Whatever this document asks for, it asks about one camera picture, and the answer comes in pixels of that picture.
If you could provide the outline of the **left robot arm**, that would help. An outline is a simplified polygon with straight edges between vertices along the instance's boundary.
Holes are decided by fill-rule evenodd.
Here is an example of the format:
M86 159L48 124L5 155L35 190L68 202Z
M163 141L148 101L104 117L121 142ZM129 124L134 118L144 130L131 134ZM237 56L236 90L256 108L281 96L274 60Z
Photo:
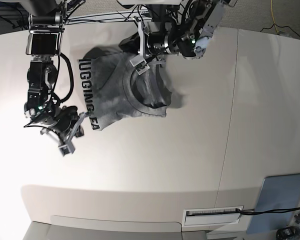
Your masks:
M150 65L163 64L165 61L159 56L182 55L188 60L202 58L226 7L234 6L229 0L189 0L180 20L171 13L159 17L156 32L152 32L143 19L136 18L139 50L130 64L140 75L149 70Z

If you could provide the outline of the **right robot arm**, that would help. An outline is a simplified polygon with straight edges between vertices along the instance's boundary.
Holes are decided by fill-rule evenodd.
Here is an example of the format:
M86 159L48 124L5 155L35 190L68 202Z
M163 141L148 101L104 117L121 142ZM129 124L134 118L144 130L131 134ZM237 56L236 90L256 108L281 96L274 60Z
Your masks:
M27 71L27 101L24 114L26 128L41 128L40 133L57 136L59 148L69 148L73 137L82 137L81 123L86 113L78 114L76 106L64 106L73 94L75 81L69 58L61 52L65 24L82 0L25 0L21 5L29 12L29 36L26 54L33 59ZM69 91L56 94L61 64L64 60L69 76Z

